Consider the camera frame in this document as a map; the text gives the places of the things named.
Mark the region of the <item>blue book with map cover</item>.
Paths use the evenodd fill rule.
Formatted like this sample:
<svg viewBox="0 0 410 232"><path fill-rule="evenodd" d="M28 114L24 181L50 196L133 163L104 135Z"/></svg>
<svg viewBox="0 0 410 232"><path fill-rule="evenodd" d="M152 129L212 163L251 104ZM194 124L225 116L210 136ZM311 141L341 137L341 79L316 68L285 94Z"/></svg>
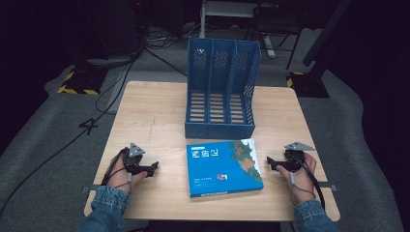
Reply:
<svg viewBox="0 0 410 232"><path fill-rule="evenodd" d="M254 140L226 140L187 146L190 197L264 188Z"/></svg>

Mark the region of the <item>white metal desk frame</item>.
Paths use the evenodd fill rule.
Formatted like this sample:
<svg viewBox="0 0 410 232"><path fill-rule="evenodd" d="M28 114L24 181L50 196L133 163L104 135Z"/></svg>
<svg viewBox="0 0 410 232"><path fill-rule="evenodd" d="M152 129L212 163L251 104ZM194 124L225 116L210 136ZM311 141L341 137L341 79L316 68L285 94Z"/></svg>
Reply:
<svg viewBox="0 0 410 232"><path fill-rule="evenodd" d="M253 9L256 6L257 2L246 0L201 0L199 37L206 36L205 24L207 19L216 17L235 22L251 20Z"/></svg>

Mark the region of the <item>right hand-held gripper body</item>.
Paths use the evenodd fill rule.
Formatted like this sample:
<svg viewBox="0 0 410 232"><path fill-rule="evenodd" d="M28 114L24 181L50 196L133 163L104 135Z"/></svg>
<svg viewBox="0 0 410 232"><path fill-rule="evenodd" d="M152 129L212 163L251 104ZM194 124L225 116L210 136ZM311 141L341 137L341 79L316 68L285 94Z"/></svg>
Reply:
<svg viewBox="0 0 410 232"><path fill-rule="evenodd" d="M314 151L315 148L308 146L302 142L293 142L284 146L284 156L286 161L282 162L280 165L283 166L287 171L296 172L305 162L305 151Z"/></svg>

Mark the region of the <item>blue plastic file rack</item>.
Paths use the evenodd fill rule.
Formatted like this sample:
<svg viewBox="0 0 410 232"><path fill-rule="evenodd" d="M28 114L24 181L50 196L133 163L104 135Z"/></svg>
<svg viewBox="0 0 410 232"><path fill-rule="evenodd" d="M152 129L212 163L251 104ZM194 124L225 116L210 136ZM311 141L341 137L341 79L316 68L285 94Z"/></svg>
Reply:
<svg viewBox="0 0 410 232"><path fill-rule="evenodd" d="M189 39L187 138L252 136L255 129L252 97L260 57L257 42Z"/></svg>

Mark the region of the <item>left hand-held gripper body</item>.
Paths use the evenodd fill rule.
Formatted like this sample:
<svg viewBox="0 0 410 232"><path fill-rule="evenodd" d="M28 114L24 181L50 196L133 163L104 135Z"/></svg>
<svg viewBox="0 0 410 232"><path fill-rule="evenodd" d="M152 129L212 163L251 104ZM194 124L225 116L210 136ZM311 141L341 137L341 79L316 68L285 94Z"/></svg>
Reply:
<svg viewBox="0 0 410 232"><path fill-rule="evenodd" d="M123 156L123 164L125 169L131 174L138 174L143 171L143 168L139 165L143 158L145 151L132 143Z"/></svg>

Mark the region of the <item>black chair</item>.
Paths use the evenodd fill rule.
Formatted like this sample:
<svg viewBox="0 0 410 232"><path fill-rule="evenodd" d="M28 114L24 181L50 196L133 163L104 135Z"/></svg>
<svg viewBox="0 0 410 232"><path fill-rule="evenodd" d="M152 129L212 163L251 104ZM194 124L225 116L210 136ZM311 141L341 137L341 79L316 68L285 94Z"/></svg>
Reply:
<svg viewBox="0 0 410 232"><path fill-rule="evenodd" d="M282 37L282 41L278 44L282 46L289 36L295 36L286 65L289 69L303 30L302 23L303 17L288 0L259 0L252 10L245 40L250 37L253 41L256 35L266 39L270 36L278 36Z"/></svg>

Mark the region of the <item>dark cabinet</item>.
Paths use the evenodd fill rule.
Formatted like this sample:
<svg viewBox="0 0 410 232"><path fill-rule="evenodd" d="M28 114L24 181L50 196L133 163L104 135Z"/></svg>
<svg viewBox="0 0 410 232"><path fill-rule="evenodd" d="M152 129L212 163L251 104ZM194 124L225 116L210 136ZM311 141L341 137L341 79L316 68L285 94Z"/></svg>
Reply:
<svg viewBox="0 0 410 232"><path fill-rule="evenodd" d="M144 0L75 0L108 57L135 57L146 34Z"/></svg>

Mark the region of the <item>black base with hazard tape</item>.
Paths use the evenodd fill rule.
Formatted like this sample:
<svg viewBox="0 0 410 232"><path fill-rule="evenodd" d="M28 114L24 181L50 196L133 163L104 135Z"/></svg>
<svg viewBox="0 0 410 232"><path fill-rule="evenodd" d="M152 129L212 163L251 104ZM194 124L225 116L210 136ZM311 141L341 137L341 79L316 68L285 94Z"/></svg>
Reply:
<svg viewBox="0 0 410 232"><path fill-rule="evenodd" d="M289 72L286 84L292 88L298 98L328 98L329 94L321 78L313 77L310 73Z"/></svg>
<svg viewBox="0 0 410 232"><path fill-rule="evenodd" d="M66 94L99 95L107 73L107 69L85 71L72 68L58 89L58 92Z"/></svg>

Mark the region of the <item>black slanted pole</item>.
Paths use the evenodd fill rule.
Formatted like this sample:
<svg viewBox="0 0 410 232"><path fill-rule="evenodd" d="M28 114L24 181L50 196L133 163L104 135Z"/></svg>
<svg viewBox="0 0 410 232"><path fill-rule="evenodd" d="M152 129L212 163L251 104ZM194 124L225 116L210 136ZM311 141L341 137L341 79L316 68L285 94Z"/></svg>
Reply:
<svg viewBox="0 0 410 232"><path fill-rule="evenodd" d="M318 58L320 51L324 49L326 41L331 37L331 34L344 16L351 2L352 0L338 0L338 4L334 8L332 15L328 18L326 24L322 28L322 32L317 37L316 41L313 43L307 55L303 59L305 66L309 66Z"/></svg>

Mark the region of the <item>person's left hand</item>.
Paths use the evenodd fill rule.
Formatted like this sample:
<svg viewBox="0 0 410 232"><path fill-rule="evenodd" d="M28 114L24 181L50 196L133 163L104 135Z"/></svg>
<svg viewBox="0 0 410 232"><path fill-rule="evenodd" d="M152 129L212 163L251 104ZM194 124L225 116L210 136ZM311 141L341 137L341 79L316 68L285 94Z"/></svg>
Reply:
<svg viewBox="0 0 410 232"><path fill-rule="evenodd" d="M127 193L131 193L132 190L146 178L147 173L141 172L133 175L129 179L129 173L124 167L123 158L120 157L114 164L111 173L109 174L109 180L107 186L111 188L116 188Z"/></svg>

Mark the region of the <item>person's right hand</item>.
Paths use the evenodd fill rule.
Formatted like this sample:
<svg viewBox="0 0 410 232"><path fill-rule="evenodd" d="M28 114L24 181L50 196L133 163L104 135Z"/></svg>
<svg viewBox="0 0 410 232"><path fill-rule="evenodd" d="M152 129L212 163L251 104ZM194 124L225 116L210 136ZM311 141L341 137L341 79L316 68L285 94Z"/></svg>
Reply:
<svg viewBox="0 0 410 232"><path fill-rule="evenodd" d="M314 194L314 183L304 168L291 174L283 166L278 165L277 171L286 181L290 189L291 201L294 205L316 198Z"/></svg>

